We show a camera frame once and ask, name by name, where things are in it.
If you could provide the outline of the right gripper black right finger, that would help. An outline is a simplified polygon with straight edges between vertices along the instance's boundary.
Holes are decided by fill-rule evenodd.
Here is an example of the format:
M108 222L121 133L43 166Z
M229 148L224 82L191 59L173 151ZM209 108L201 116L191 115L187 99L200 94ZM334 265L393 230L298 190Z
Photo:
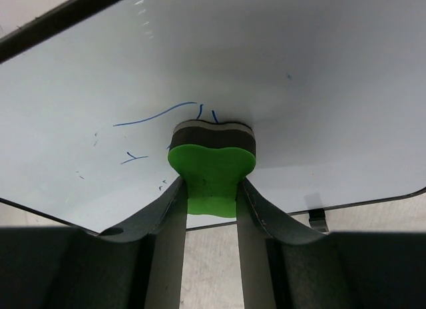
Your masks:
M246 308L424 308L425 234L332 232L298 222L248 181L236 219Z

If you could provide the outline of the black-framed whiteboard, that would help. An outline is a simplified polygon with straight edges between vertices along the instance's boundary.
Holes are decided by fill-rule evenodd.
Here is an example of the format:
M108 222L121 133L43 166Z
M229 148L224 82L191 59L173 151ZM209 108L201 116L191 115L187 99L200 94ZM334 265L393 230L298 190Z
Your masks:
M425 188L425 0L70 0L1 41L1 200L100 232L190 119L253 128L286 212Z

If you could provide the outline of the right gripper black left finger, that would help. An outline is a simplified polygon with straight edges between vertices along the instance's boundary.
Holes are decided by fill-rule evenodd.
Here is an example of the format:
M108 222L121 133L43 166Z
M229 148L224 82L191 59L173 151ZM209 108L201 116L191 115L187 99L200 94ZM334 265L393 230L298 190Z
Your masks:
M65 226L1 229L2 308L177 308L186 185L92 235Z

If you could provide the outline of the green bone-shaped eraser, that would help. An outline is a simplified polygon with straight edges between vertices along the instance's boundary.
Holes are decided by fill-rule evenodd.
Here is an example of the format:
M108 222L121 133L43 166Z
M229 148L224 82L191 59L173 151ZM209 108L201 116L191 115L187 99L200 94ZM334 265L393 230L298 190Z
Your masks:
M238 184L256 166L255 135L243 123L184 121L173 130L168 162L186 183L189 214L235 218Z

